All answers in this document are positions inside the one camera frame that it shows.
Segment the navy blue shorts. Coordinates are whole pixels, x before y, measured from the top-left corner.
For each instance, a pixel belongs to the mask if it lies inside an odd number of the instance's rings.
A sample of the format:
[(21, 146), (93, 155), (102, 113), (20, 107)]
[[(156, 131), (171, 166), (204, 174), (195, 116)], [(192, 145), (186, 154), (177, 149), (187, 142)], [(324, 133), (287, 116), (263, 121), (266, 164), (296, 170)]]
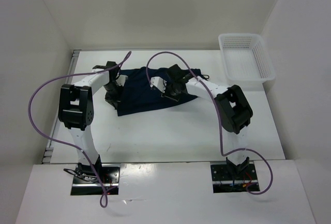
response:
[(179, 101), (174, 101), (161, 96), (161, 92), (151, 89), (146, 72), (150, 76), (157, 76), (170, 81), (166, 74), (166, 68), (146, 69), (126, 69), (121, 71), (121, 75), (128, 77), (124, 84), (123, 92), (120, 97), (120, 103), (117, 107), (117, 115), (125, 116), (140, 112), (161, 110), (179, 106), (197, 99), (196, 96), (183, 94)]

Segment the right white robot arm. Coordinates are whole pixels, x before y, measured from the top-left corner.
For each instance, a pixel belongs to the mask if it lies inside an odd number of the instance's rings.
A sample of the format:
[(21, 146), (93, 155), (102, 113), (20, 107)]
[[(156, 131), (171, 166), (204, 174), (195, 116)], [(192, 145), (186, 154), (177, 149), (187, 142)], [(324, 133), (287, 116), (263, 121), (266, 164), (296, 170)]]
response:
[(246, 132), (253, 117), (253, 110), (238, 85), (221, 86), (212, 83), (204, 76), (198, 76), (191, 69), (185, 72), (177, 64), (166, 70), (168, 80), (151, 79), (151, 86), (158, 88), (163, 97), (179, 101), (183, 95), (195, 96), (210, 101), (216, 110), (220, 153), (225, 157), (228, 176), (240, 178), (248, 168), (250, 158), (235, 153), (246, 150), (241, 143), (246, 139)]

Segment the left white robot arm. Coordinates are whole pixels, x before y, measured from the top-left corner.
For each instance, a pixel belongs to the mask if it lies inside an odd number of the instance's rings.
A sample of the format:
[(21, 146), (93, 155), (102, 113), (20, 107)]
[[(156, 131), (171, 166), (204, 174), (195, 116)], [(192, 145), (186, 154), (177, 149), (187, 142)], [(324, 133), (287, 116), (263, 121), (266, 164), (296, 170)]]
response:
[(58, 118), (69, 130), (78, 146), (78, 165), (73, 175), (84, 181), (98, 182), (103, 177), (101, 158), (96, 151), (91, 123), (94, 119), (93, 95), (106, 90), (105, 101), (117, 108), (124, 83), (119, 81), (116, 62), (93, 67), (93, 73), (75, 84), (64, 84), (60, 90)]

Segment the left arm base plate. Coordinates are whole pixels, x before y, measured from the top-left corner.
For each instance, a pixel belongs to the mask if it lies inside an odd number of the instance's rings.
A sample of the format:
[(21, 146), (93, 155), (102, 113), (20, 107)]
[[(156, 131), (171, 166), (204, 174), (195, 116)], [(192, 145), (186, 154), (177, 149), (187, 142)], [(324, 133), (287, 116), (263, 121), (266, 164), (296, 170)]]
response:
[[(71, 196), (101, 196), (103, 190), (94, 173), (79, 173), (78, 167), (75, 170), (64, 169), (73, 176)], [(102, 168), (100, 179), (107, 192), (107, 195), (118, 195), (119, 193), (119, 165), (108, 165)]]

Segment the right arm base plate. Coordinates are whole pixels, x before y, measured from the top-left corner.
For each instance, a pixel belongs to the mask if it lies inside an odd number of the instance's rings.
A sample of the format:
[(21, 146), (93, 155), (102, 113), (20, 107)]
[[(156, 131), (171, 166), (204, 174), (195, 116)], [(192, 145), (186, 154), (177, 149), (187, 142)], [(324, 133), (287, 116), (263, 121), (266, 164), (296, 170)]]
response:
[(211, 163), (213, 193), (246, 192), (247, 188), (252, 192), (260, 192), (258, 177), (253, 163), (250, 163), (245, 171), (234, 176), (227, 170), (225, 162)]

